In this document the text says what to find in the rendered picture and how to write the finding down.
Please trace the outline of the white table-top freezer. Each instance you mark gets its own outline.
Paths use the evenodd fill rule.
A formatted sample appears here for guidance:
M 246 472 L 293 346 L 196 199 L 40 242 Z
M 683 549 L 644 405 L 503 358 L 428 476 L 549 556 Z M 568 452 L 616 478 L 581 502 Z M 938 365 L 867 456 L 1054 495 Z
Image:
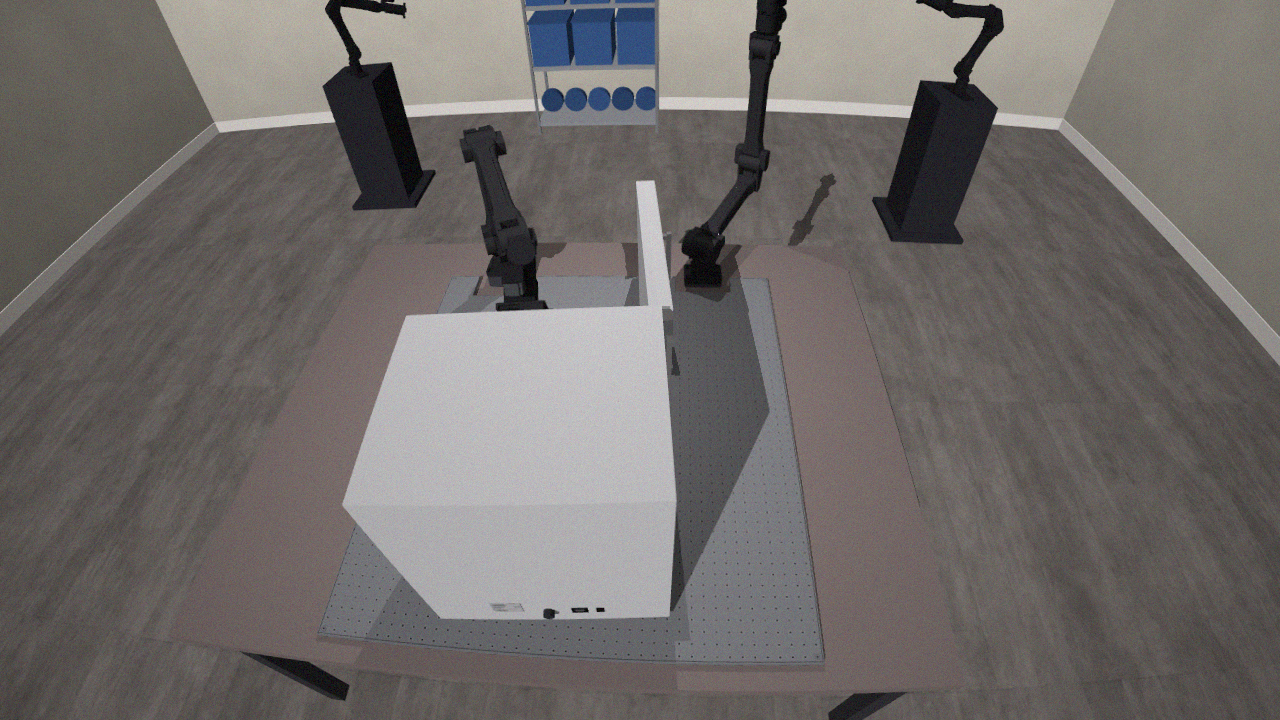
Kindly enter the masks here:
M 671 232 L 636 200 L 640 306 L 404 318 L 342 506 L 442 619 L 669 618 Z

